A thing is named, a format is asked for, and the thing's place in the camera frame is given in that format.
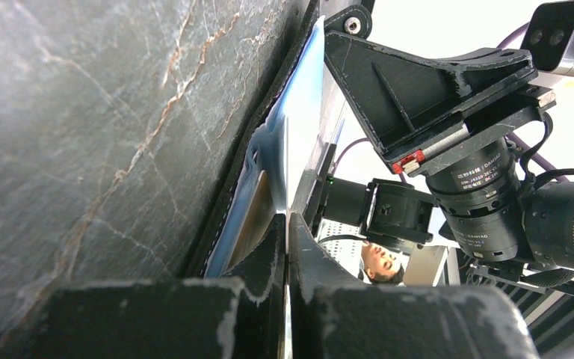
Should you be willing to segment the gold patterned credit card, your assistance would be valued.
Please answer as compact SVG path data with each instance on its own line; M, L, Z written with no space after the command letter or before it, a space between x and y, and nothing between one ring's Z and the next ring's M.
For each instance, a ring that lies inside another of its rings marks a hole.
M238 231L228 270L238 265L261 242L274 213L270 181L267 172L261 171L250 205L244 214L242 228Z

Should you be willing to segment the black card holder wallet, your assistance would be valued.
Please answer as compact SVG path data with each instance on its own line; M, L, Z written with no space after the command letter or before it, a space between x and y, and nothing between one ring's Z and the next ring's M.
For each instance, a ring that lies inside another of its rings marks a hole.
M262 216L285 213L300 176L318 141L324 78L324 21L318 1L310 1L300 29L265 98L247 123L232 166L195 252L182 266L184 277L219 277L253 219L254 197L268 185L269 209Z

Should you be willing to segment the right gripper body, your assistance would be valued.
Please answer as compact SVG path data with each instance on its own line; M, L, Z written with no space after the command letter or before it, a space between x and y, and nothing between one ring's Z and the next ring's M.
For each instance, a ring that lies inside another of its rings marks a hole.
M372 18L355 4L324 22L324 61L382 162L393 173L432 177L556 103L535 85L529 52L481 48L423 58L369 40Z

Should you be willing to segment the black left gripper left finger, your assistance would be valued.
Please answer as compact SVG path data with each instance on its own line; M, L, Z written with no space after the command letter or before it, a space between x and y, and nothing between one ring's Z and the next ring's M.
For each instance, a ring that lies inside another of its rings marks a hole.
M218 278L59 289L3 358L282 358L286 218Z

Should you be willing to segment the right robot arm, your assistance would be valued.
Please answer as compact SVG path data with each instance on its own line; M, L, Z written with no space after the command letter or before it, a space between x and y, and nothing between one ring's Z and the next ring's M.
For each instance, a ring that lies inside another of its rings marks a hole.
M371 14L353 5L324 23L324 60L367 140L391 172L423 176L360 185L327 178L318 215L356 226L377 246L423 246L431 212L440 234L507 280L552 288L574 278L574 168L533 174L538 146L514 132L552 133L540 73L574 77L574 1L540 5L518 49L429 59L373 43Z

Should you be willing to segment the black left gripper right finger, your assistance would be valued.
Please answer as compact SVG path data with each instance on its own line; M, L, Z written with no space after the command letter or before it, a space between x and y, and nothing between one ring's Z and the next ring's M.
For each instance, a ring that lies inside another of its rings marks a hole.
M513 302L485 286L363 283L288 219L295 358L537 358Z

